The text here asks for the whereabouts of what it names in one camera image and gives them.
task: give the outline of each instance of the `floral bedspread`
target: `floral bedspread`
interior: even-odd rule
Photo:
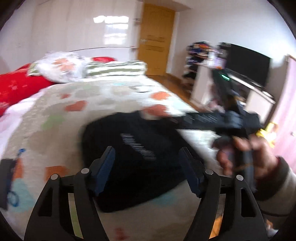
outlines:
[[[48,178],[74,175],[82,168],[80,133],[89,122],[115,112],[142,110],[144,118],[182,115],[194,111],[175,94],[145,77],[110,77],[87,83],[55,85],[40,97],[9,140],[4,158],[18,159],[9,208],[2,211],[8,223],[24,237],[27,222]],[[193,147],[215,163],[209,148],[215,135],[181,131]],[[173,190],[133,208],[99,216],[110,240],[182,241],[199,200],[182,182]],[[70,209],[75,234],[82,237],[73,196]]]

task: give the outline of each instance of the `folded blanket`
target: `folded blanket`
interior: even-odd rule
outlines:
[[[146,63],[139,60],[131,60],[123,63],[100,63],[93,61],[86,65],[86,78],[97,78],[112,75],[137,76],[144,75],[146,70]]]

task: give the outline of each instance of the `human hand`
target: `human hand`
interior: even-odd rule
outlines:
[[[253,166],[254,178],[262,179],[277,167],[278,159],[273,155],[268,142],[263,137],[250,135],[250,140],[233,137],[231,143],[213,143],[213,147],[219,149],[217,152],[217,161],[223,168],[224,175],[231,175],[233,172],[233,164],[229,160],[229,154],[233,153],[233,145],[241,151],[249,151],[253,149]]]

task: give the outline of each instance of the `metal screw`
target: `metal screw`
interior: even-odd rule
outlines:
[[[211,169],[206,169],[206,174],[208,174],[208,175],[212,175],[213,173],[214,173],[214,171],[213,170],[211,170]]]
[[[56,180],[59,176],[57,174],[52,174],[50,179],[51,180]]]
[[[89,169],[88,168],[83,168],[82,170],[81,170],[81,173],[82,174],[86,174],[86,173],[88,173],[89,172]]]
[[[237,175],[237,180],[242,181],[244,178],[241,175]]]

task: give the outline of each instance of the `black tv screen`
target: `black tv screen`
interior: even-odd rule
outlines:
[[[265,87],[269,71],[270,58],[253,50],[231,44],[226,66],[253,82]]]

